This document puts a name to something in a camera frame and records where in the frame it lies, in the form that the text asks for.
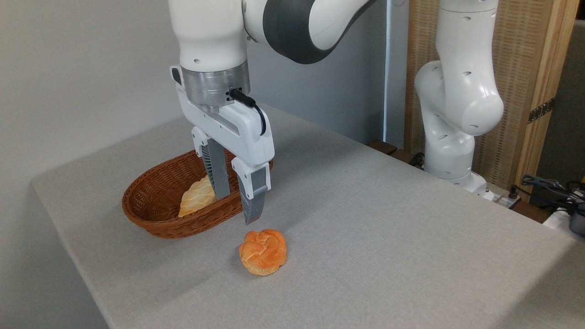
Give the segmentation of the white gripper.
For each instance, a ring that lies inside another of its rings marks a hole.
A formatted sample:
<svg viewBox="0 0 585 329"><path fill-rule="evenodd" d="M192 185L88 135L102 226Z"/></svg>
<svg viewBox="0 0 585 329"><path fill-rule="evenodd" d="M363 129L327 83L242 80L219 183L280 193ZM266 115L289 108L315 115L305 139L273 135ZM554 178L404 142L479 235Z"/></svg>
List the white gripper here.
<svg viewBox="0 0 585 329"><path fill-rule="evenodd" d="M218 200L230 195L225 149L236 156L232 167L237 174L246 224L261 217L266 192L271 189L270 160L274 158L269 119L265 114L265 133L257 110L233 101L215 112L190 102L185 83L175 84L186 119L193 127L191 135L197 156L202 158Z"/></svg>

